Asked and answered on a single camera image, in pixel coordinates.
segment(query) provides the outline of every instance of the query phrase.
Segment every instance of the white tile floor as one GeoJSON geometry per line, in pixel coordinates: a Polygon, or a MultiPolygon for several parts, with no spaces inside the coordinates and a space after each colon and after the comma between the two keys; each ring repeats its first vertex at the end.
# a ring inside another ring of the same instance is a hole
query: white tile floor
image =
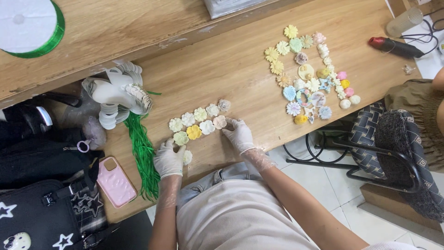
{"type": "MultiPolygon", "coordinates": [[[[299,159],[309,158],[305,137],[287,143],[286,147],[299,159]]],[[[332,161],[339,156],[336,151],[324,151],[320,159],[332,161]]],[[[285,160],[289,156],[282,146],[271,150],[270,157],[278,163],[279,169],[305,187],[336,219],[369,244],[398,241],[427,250],[443,250],[440,245],[357,208],[365,202],[359,189],[364,183],[347,178],[346,170],[287,163],[285,160]]],[[[339,163],[355,164],[351,157],[345,157],[339,163]]],[[[155,206],[147,209],[147,213],[153,222],[155,206]]]]}

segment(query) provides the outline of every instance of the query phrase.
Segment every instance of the white glove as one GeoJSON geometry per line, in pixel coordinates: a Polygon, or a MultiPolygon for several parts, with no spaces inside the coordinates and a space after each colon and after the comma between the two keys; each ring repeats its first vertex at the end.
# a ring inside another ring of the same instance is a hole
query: white glove
{"type": "Polygon", "coordinates": [[[159,172],[160,179],[176,174],[182,175],[183,169],[183,154],[185,153],[186,145],[180,147],[177,153],[173,150],[174,139],[170,138],[163,142],[156,152],[154,157],[154,167],[159,172]]]}
{"type": "Polygon", "coordinates": [[[233,144],[240,154],[249,149],[255,148],[251,130],[242,119],[238,119],[236,121],[235,119],[226,118],[225,120],[227,123],[233,125],[234,131],[222,129],[222,132],[228,137],[231,144],[233,144]]]}

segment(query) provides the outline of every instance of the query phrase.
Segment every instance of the chair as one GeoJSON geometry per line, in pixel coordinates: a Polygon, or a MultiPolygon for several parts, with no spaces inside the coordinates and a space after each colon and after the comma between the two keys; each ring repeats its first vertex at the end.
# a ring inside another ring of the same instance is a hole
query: chair
{"type": "MultiPolygon", "coordinates": [[[[324,127],[317,131],[346,132],[337,127],[324,127]]],[[[334,141],[334,144],[348,148],[358,166],[322,161],[286,161],[348,169],[348,178],[398,190],[417,213],[444,222],[444,198],[439,194],[428,170],[419,130],[409,112],[386,112],[381,103],[374,103],[358,113],[350,133],[349,141],[334,141]],[[354,175],[360,170],[370,174],[372,178],[354,175]]]]}

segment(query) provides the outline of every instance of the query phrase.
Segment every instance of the yellow clay rose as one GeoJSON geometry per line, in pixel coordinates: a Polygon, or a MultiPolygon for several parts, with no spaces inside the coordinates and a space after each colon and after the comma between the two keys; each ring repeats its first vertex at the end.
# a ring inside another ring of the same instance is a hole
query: yellow clay rose
{"type": "Polygon", "coordinates": [[[307,120],[308,120],[308,117],[306,117],[305,115],[297,115],[294,118],[294,123],[296,123],[297,125],[301,125],[301,124],[307,122],[307,120]]]}
{"type": "Polygon", "coordinates": [[[341,86],[342,86],[344,89],[348,88],[348,87],[350,86],[350,81],[347,80],[347,79],[342,80],[342,81],[341,81],[341,86]]]}
{"type": "Polygon", "coordinates": [[[199,126],[193,125],[186,129],[186,133],[188,134],[190,140],[196,140],[202,135],[202,130],[200,130],[199,126]]]}

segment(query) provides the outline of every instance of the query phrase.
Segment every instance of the green ribbon spool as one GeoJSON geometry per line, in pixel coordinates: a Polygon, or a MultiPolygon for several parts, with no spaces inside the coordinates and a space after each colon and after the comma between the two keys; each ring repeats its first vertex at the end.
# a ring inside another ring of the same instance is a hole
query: green ribbon spool
{"type": "Polygon", "coordinates": [[[45,44],[40,46],[40,48],[37,48],[33,51],[25,53],[12,53],[5,51],[6,53],[20,58],[36,58],[48,54],[60,43],[63,35],[65,34],[65,19],[60,8],[53,1],[51,1],[51,3],[54,6],[55,13],[57,15],[57,24],[55,25],[55,30],[51,38],[45,44]]]}

